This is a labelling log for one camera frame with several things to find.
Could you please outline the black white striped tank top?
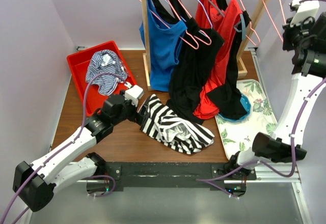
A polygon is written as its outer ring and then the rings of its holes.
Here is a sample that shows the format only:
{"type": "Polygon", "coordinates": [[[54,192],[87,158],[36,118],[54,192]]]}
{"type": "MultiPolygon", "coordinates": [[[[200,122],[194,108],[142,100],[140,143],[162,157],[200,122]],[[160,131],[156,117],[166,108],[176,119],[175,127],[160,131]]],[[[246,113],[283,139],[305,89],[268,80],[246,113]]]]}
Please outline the black white striped tank top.
{"type": "Polygon", "coordinates": [[[166,147],[192,155],[214,143],[214,134],[209,129],[178,117],[155,94],[144,104],[148,105],[149,116],[140,130],[166,147]]]}

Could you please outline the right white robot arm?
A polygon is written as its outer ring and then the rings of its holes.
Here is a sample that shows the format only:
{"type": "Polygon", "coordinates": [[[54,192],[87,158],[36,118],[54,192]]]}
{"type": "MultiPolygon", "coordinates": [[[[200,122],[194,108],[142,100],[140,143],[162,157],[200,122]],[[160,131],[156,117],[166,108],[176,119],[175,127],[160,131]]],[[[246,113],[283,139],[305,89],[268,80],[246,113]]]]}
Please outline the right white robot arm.
{"type": "Polygon", "coordinates": [[[307,154],[302,148],[303,136],[312,108],[325,88],[325,12],[315,19],[303,18],[291,25],[287,19],[284,29],[283,49],[294,50],[294,65],[289,97],[280,120],[271,135],[259,132],[253,144],[245,151],[238,151],[225,163],[223,172],[237,180],[247,176],[258,165],[290,163],[294,174],[296,163],[307,154]]]}

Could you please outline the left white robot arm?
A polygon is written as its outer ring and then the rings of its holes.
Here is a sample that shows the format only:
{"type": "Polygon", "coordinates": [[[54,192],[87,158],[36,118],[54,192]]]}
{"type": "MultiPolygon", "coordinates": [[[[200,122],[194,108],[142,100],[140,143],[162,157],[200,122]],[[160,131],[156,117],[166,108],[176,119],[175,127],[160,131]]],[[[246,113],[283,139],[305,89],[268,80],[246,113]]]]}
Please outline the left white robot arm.
{"type": "Polygon", "coordinates": [[[131,89],[113,94],[77,131],[53,151],[28,164],[16,166],[13,190],[33,212],[43,209],[54,195],[82,178],[101,179],[105,175],[104,160],[88,154],[77,165],[70,165],[81,153],[112,133],[114,126],[125,121],[140,123],[137,107],[142,94],[131,89]]]}

